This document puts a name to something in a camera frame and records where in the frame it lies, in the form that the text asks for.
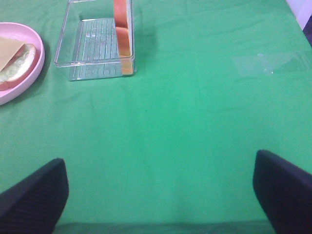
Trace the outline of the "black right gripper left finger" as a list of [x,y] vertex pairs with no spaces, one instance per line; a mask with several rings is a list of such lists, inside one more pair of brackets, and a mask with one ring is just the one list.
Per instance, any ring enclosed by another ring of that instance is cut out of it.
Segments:
[[68,196],[65,161],[55,158],[0,194],[0,232],[51,234]]

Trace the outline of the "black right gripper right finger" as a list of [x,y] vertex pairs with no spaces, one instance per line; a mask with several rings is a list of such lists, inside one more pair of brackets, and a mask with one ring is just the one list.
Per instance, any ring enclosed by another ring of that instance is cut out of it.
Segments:
[[253,190],[277,234],[312,232],[312,175],[267,151],[256,153]]

